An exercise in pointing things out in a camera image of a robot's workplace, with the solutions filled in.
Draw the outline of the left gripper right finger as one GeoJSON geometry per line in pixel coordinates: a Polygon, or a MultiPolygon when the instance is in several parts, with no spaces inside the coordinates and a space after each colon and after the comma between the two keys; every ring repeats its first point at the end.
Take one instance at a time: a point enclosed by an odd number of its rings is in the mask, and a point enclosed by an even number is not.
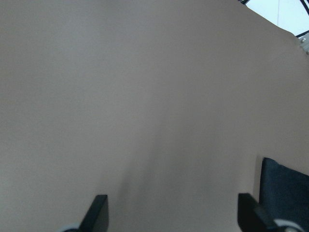
{"type": "Polygon", "coordinates": [[[275,232],[278,225],[249,193],[238,194],[237,222],[242,232],[275,232]]]}

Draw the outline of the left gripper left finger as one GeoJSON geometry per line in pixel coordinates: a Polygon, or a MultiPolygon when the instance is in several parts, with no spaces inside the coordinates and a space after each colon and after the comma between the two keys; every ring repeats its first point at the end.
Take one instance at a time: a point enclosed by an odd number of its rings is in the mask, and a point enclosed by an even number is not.
{"type": "Polygon", "coordinates": [[[78,232],[107,232],[108,227],[108,195],[97,195],[79,225],[78,232]]]}

